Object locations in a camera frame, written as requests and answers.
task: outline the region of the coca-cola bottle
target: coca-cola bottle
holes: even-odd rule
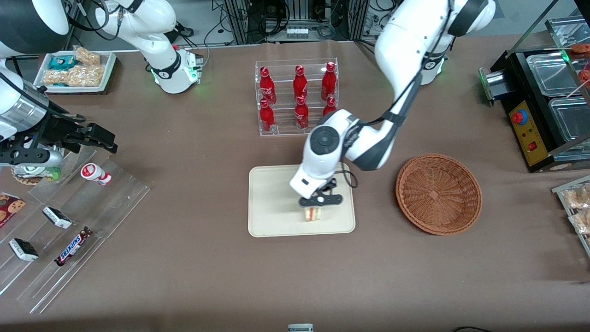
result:
[[[295,99],[299,96],[307,97],[307,78],[303,74],[303,66],[295,66],[295,79],[293,80],[293,96]]]
[[[260,68],[260,91],[262,92],[262,97],[266,98],[271,104],[277,103],[277,93],[274,90],[274,81],[270,77],[268,72],[268,67],[261,67]]]
[[[299,129],[305,129],[309,125],[309,108],[305,102],[307,97],[300,95],[297,96],[295,105],[295,126]]]
[[[260,101],[260,121],[262,122],[262,129],[264,131],[274,132],[277,130],[277,125],[274,123],[273,109],[270,108],[266,99]]]
[[[336,98],[333,96],[329,96],[328,100],[326,100],[326,107],[324,107],[324,112],[322,116],[326,116],[326,114],[330,112],[334,112],[336,110]]]
[[[333,96],[336,91],[336,73],[334,69],[336,65],[334,62],[328,62],[326,65],[326,72],[322,78],[322,100],[326,100],[329,96]]]

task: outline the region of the metal container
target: metal container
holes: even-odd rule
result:
[[[590,132],[590,108],[583,97],[555,98],[549,108],[566,141],[572,141]]]
[[[572,93],[577,85],[573,80],[561,53],[537,54],[526,59],[541,93],[547,97],[561,97]],[[576,71],[584,63],[575,63]]]

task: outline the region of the wicker basket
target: wicker basket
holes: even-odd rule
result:
[[[406,217],[435,235],[461,233],[481,212],[481,189],[476,178],[446,155],[410,159],[398,174],[395,194]]]

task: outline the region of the brown table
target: brown table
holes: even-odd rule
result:
[[[335,42],[214,49],[202,84],[181,95],[161,91],[139,53],[119,54],[108,96],[51,98],[116,133],[112,160],[152,191],[45,313],[0,298],[0,330],[588,331],[588,258],[550,192],[588,172],[527,174],[477,77],[517,37],[457,41],[387,164],[352,167],[354,232],[269,239],[248,234],[248,172],[298,164],[305,137],[259,137],[254,62],[338,57],[340,106],[370,120],[392,99],[370,54]],[[461,235],[420,231],[392,194],[403,163],[428,152],[481,184],[483,212]],[[1,175],[7,191],[28,189]]]

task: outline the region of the black machine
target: black machine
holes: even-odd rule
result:
[[[547,21],[557,46],[518,50],[517,43],[494,63],[492,74],[480,69],[488,99],[501,101],[529,172],[590,168],[590,95],[585,87],[576,90],[582,85],[577,73],[590,69],[590,58],[567,49],[590,43],[590,6],[579,9],[582,15]]]

